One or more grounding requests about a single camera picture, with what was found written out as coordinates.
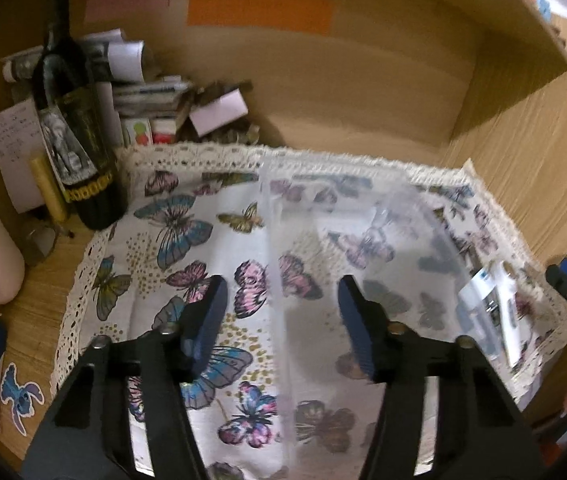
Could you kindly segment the white travel plug adapter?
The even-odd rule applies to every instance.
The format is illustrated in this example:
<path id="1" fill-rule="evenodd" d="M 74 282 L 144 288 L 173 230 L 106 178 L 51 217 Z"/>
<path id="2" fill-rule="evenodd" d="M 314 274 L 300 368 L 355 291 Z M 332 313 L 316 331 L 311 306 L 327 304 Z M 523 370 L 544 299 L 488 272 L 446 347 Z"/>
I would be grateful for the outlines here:
<path id="1" fill-rule="evenodd" d="M 494 260 L 475 272 L 458 294 L 485 356 L 509 368 L 522 356 L 516 292 L 515 268 Z"/>

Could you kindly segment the clear plastic storage box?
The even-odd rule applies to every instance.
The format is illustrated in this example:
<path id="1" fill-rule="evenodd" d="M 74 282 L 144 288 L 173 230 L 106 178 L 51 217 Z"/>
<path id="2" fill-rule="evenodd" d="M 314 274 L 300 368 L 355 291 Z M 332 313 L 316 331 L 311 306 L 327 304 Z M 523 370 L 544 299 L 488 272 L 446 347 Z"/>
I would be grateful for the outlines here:
<path id="1" fill-rule="evenodd" d="M 269 242 L 272 332 L 287 459 L 297 479 L 352 479 L 361 471 L 382 390 L 361 370 L 338 308 L 338 284 L 419 335 L 475 338 L 458 297 L 472 275 L 505 260 L 475 185 L 459 174 L 370 168 L 315 156 L 270 156 L 260 170 Z M 514 368 L 489 358 L 515 396 Z"/>

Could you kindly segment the blue cartoon character sticker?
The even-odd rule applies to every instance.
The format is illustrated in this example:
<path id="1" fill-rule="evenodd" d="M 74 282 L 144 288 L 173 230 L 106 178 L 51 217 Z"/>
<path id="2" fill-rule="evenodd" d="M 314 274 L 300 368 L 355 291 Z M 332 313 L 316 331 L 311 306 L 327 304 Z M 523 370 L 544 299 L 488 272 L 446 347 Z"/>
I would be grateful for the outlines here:
<path id="1" fill-rule="evenodd" d="M 43 406 L 44 393 L 36 382 L 24 382 L 21 385 L 16 375 L 18 368 L 11 362 L 6 367 L 0 382 L 0 401 L 10 406 L 10 417 L 16 431 L 23 437 L 27 436 L 24 419 L 32 418 L 36 406 Z"/>

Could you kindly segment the butterfly print lace cloth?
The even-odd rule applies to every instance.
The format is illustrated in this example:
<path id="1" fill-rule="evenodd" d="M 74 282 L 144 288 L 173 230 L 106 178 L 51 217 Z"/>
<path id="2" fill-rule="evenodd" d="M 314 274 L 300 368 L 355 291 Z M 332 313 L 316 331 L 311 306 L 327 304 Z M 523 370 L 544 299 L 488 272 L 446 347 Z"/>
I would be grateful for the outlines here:
<path id="1" fill-rule="evenodd" d="M 567 344 L 567 305 L 471 164 L 218 146 L 122 162 L 128 210 L 78 266 L 51 387 L 94 337 L 175 321 L 225 278 L 210 363 L 182 387 L 214 479 L 358 477 L 383 389 L 342 323 L 344 275 L 423 337 L 472 336 L 519 405 Z"/>

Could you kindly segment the thin yellow candle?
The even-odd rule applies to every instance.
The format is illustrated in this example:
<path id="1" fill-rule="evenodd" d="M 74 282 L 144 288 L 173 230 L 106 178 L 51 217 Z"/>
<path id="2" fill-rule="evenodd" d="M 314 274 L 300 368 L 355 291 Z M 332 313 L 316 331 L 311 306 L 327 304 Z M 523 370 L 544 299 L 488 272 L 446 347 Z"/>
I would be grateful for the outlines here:
<path id="1" fill-rule="evenodd" d="M 28 163 L 50 217 L 57 224 L 64 223 L 68 218 L 66 203 L 56 183 L 48 156 L 44 152 L 35 152 Z"/>

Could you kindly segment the dark wine bottle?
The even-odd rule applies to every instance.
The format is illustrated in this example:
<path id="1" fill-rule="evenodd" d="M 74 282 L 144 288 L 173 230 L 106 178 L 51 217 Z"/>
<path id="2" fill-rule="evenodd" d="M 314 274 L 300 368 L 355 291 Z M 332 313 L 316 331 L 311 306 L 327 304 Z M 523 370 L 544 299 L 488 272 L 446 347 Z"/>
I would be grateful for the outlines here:
<path id="1" fill-rule="evenodd" d="M 90 62 L 70 34 L 70 0 L 49 0 L 44 47 L 33 71 L 44 146 L 54 174 L 86 228 L 122 218 L 126 196 L 102 131 Z"/>

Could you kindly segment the handwritten white note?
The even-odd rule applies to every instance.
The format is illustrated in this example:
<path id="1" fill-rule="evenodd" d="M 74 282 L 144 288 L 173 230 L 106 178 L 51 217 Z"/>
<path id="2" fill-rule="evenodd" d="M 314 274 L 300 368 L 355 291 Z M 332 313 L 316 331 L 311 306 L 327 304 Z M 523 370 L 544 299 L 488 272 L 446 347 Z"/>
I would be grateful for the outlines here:
<path id="1" fill-rule="evenodd" d="M 42 151 L 34 100 L 29 98 L 0 112 L 0 172 L 18 214 L 44 204 L 29 159 Z"/>

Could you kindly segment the stack of papers and books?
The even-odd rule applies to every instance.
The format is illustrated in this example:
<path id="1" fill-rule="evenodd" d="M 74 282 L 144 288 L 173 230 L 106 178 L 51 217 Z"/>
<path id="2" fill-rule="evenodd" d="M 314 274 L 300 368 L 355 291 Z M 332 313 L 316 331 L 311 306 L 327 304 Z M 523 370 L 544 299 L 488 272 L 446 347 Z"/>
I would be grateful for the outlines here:
<path id="1" fill-rule="evenodd" d="M 174 144 L 189 117 L 194 84 L 180 76 L 126 84 L 112 91 L 124 146 Z"/>

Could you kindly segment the white small cardboard box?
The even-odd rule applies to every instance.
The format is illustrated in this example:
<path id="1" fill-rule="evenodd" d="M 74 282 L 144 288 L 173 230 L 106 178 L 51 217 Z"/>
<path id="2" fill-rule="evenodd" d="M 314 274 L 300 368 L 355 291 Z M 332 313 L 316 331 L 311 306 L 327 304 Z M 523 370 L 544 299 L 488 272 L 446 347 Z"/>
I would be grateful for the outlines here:
<path id="1" fill-rule="evenodd" d="M 189 118 L 198 137 L 203 138 L 246 115 L 248 115 L 248 105 L 243 99 L 242 92 L 236 89 L 208 104 L 193 107 Z"/>

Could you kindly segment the rolled white paper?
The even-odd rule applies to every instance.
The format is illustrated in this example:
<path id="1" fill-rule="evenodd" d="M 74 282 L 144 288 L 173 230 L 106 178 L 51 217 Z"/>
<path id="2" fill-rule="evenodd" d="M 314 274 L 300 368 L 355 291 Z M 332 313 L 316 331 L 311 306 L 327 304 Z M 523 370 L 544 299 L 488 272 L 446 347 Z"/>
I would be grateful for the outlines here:
<path id="1" fill-rule="evenodd" d="M 123 29 L 94 32 L 78 41 L 99 81 L 142 82 L 152 78 L 154 58 L 142 40 L 130 40 Z M 9 84 L 33 77 L 43 47 L 32 47 L 2 58 L 2 76 Z"/>

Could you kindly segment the orange sticky note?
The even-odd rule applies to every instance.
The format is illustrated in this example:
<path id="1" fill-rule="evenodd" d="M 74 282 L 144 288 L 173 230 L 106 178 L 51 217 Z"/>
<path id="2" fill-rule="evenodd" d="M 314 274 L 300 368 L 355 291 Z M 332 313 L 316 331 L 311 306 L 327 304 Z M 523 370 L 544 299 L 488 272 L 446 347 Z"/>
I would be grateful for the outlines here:
<path id="1" fill-rule="evenodd" d="M 330 0 L 189 0 L 188 26 L 259 27 L 328 36 Z"/>

